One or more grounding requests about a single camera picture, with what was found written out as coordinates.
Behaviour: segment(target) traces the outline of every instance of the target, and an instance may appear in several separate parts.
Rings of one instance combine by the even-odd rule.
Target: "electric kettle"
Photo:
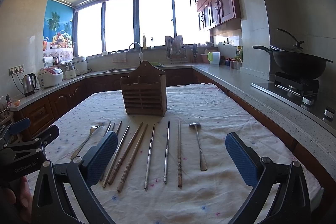
[[[23,84],[23,92],[25,96],[29,96],[31,94],[35,93],[35,88],[36,88],[36,75],[34,73],[31,73],[29,75],[25,75],[22,79],[22,84]]]

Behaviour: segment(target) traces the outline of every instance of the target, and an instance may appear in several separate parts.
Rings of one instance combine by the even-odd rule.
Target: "tablecloth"
[[[182,178],[177,186],[177,126],[181,121]],[[247,146],[259,156],[267,156],[275,163],[290,164],[297,160],[283,142],[242,109],[224,92],[212,84],[192,84],[167,88],[167,112],[164,117],[148,115],[127,116],[121,91],[91,95],[54,124],[59,127],[59,137],[46,147],[46,155],[54,164],[70,161],[70,156],[84,141],[93,125],[122,121],[120,140],[126,128],[130,130],[122,146],[126,148],[138,125],[148,123],[137,156],[121,193],[116,191],[125,170],[132,146],[112,185],[106,188],[101,182],[91,187],[102,206],[117,224],[169,224],[169,223],[227,223],[240,208],[251,191],[225,148],[225,137],[236,132]],[[170,147],[168,183],[163,183],[167,125],[170,121]],[[199,138],[208,170],[200,171],[199,150],[195,130],[189,123],[199,122]],[[152,127],[155,135],[150,168],[150,186],[143,188],[148,148]],[[97,130],[79,155],[83,156],[96,145],[103,132]],[[310,198],[320,189],[317,179],[304,168]],[[28,176],[31,191],[38,172]],[[73,208],[83,222],[87,222],[70,185],[66,185]],[[277,185],[261,211],[257,222],[267,215]]]

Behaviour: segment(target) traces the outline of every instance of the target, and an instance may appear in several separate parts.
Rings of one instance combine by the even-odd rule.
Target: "gas stove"
[[[274,82],[251,83],[251,86],[294,107],[336,137],[336,121],[333,120],[336,100],[318,92],[318,80],[294,79],[276,72]]]

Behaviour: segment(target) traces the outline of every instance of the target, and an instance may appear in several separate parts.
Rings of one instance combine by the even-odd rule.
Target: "wok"
[[[266,51],[273,56],[284,73],[298,79],[316,79],[324,72],[326,63],[332,63],[331,60],[302,52],[270,50],[264,46],[253,46],[253,48]]]

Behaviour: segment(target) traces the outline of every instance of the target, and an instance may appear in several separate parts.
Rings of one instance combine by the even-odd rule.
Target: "power outlet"
[[[25,66],[21,65],[21,66],[16,66],[14,68],[9,68],[9,76],[17,74],[16,70],[17,70],[17,73],[24,72],[25,71]]]

